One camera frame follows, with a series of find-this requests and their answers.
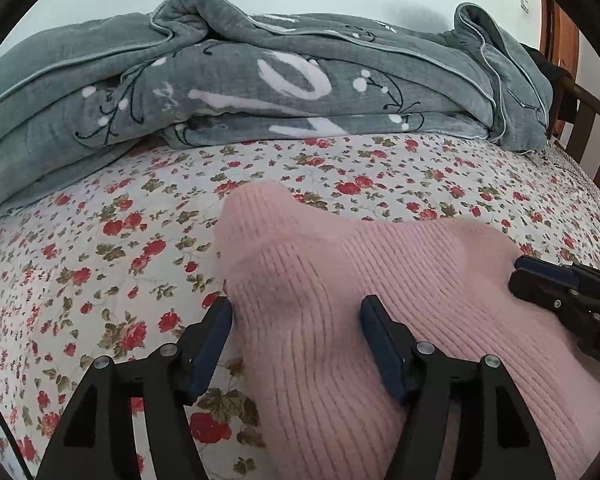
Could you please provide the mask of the pink knit sweater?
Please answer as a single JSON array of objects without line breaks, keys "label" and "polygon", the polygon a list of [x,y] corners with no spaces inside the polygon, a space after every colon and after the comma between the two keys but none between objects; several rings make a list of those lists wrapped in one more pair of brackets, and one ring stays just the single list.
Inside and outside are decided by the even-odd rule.
[{"label": "pink knit sweater", "polygon": [[252,182],[215,228],[268,455],[282,479],[380,479],[432,370],[498,358],[556,477],[600,452],[600,363],[508,282],[520,249],[475,221],[338,216]]}]

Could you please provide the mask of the black clothing on footboard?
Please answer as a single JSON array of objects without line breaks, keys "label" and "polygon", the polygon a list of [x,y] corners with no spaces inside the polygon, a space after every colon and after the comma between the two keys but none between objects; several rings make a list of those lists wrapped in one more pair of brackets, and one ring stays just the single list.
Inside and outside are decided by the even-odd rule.
[{"label": "black clothing on footboard", "polygon": [[[573,76],[568,70],[550,62],[539,50],[529,47],[526,44],[523,44],[522,46],[524,47],[524,50],[527,51],[528,55],[531,56],[535,65],[538,66],[540,72],[553,87],[555,87],[562,79],[573,80]],[[577,99],[574,96],[570,96],[568,93],[564,93],[562,95],[558,116],[562,118],[562,120],[571,120],[572,116],[577,113],[577,107]]]}]

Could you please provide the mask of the floral bed sheet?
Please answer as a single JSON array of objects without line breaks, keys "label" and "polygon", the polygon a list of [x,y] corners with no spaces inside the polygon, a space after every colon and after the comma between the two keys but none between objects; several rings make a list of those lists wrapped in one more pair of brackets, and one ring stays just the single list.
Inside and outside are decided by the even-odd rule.
[{"label": "floral bed sheet", "polygon": [[366,221],[475,218],[529,255],[600,269],[600,192],[558,148],[424,134],[141,146],[0,219],[0,462],[35,474],[84,370],[178,339],[221,290],[213,228],[236,186],[278,181]]}]

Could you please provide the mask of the brown wooden door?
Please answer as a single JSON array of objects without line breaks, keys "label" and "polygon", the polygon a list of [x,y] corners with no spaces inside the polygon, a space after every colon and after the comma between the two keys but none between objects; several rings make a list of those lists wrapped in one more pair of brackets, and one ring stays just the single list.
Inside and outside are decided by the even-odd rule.
[{"label": "brown wooden door", "polygon": [[553,64],[577,76],[580,32],[577,25],[554,0],[541,0],[540,51]]}]

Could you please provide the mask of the grey floral quilt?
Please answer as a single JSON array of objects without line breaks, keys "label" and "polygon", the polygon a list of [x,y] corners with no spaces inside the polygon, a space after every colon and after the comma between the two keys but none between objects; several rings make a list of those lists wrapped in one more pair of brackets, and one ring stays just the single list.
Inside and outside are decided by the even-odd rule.
[{"label": "grey floral quilt", "polygon": [[550,82],[480,6],[447,32],[357,16],[164,0],[44,30],[0,58],[0,217],[145,136],[172,148],[429,132],[545,144]]}]

